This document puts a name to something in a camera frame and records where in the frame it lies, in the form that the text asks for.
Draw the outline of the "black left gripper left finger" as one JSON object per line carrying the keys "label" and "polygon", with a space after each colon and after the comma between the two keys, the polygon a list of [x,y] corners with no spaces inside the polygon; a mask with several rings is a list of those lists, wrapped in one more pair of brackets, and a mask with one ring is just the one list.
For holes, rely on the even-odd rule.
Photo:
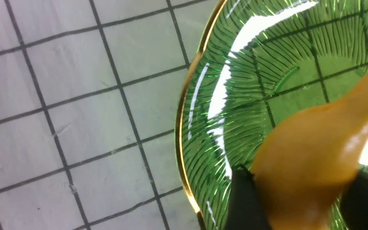
{"label": "black left gripper left finger", "polygon": [[254,175],[244,165],[232,168],[225,230],[271,230],[257,192]]}

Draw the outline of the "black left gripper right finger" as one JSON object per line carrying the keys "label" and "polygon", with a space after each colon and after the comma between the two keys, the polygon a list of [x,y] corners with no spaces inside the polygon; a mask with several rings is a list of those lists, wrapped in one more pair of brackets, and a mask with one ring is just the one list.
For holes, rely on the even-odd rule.
{"label": "black left gripper right finger", "polygon": [[368,230],[368,173],[359,172],[342,195],[340,212],[349,230]]}

